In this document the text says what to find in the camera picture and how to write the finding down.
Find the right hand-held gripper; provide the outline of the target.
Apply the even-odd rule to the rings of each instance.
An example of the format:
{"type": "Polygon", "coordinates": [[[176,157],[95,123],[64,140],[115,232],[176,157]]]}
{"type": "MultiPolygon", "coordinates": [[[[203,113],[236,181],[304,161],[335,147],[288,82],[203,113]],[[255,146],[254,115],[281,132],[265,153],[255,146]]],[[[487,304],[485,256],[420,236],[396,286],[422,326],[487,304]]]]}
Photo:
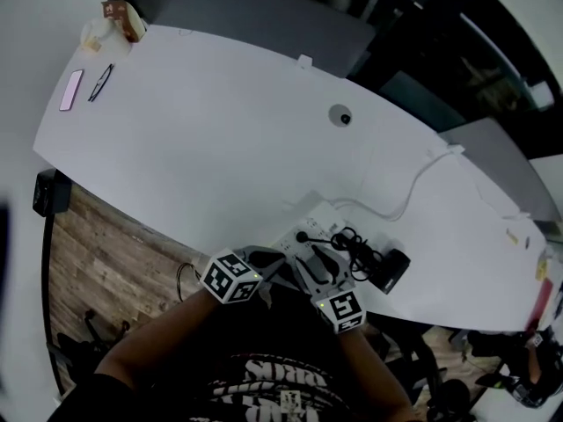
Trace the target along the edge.
{"type": "Polygon", "coordinates": [[[335,334],[362,326],[367,311],[355,284],[347,280],[347,260],[322,246],[313,245],[312,250],[314,255],[310,258],[296,257],[296,269],[311,295],[312,305],[335,334]]]}

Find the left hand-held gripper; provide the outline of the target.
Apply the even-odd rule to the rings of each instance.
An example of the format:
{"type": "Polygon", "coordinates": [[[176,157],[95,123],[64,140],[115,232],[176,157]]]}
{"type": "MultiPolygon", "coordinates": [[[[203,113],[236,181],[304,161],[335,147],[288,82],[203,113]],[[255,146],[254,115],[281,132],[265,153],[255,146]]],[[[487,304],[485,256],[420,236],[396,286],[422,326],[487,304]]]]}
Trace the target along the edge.
{"type": "Polygon", "coordinates": [[[224,249],[210,258],[200,283],[221,304],[247,302],[263,280],[270,281],[286,264],[285,254],[272,248],[224,249]]]}

